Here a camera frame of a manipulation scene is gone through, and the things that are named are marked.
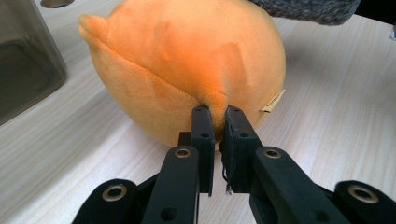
metal screw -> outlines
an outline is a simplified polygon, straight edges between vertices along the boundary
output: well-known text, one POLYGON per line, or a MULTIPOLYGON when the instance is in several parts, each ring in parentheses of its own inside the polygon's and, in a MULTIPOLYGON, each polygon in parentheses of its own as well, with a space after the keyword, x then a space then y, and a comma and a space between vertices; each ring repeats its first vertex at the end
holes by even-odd
POLYGON ((102 198, 107 202, 115 202, 123 198, 126 194, 126 187, 123 184, 110 185, 103 191, 102 198))
POLYGON ((178 158, 187 158, 191 155, 191 151, 186 148, 180 148, 175 151, 175 156, 178 158))
POLYGON ((352 185, 347 188, 347 191, 355 199, 364 203, 378 203, 378 197, 372 193, 369 189, 358 185, 352 185))
POLYGON ((282 156, 279 152, 277 152, 277 151, 275 151, 273 149, 265 149, 264 150, 264 155, 266 157, 271 158, 271 159, 279 159, 282 156))

orange plush toy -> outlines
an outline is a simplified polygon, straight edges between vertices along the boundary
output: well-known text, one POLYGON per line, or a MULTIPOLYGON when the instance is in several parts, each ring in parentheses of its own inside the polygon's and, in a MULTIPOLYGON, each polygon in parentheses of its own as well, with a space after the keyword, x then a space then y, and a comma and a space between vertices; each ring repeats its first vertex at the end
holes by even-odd
POLYGON ((206 105, 218 140, 228 105, 257 126, 282 92, 285 52, 271 17, 246 0, 126 0, 108 18, 83 15, 95 69, 129 117, 177 144, 206 105))

wood grain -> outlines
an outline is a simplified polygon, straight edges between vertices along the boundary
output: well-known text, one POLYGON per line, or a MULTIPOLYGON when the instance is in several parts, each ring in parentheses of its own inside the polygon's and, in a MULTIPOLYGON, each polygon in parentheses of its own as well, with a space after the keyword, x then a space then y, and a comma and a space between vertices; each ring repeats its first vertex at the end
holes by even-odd
MULTIPOLYGON (((119 1, 38 7, 67 64, 66 83, 0 126, 0 223, 70 223, 101 183, 158 173, 167 147, 120 110, 77 32, 82 13, 119 1)), ((396 200, 396 42, 391 26, 353 16, 341 26, 275 19, 287 52, 286 92, 257 130, 321 186, 368 183, 396 200)), ((216 154, 212 198, 200 223, 254 223, 247 195, 225 195, 216 154)))

plush toy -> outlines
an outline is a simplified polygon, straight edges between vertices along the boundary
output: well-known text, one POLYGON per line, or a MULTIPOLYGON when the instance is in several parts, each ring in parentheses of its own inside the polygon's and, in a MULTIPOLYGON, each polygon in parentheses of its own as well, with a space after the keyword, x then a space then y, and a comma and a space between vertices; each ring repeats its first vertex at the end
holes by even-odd
POLYGON ((228 105, 250 123, 283 90, 285 51, 271 17, 246 0, 126 0, 108 18, 82 15, 79 33, 113 98, 168 146, 210 109, 219 141, 228 105))

small tag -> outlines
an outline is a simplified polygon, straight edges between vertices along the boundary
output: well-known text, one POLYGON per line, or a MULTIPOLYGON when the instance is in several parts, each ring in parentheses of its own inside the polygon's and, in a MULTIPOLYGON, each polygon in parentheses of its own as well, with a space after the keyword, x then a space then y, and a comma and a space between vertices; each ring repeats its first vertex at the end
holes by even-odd
POLYGON ((266 113, 271 113, 273 109, 275 108, 277 102, 279 102, 280 98, 282 97, 283 93, 285 90, 283 90, 281 93, 277 94, 274 96, 274 98, 271 99, 270 103, 268 103, 264 108, 262 108, 260 111, 261 112, 266 112, 266 113))

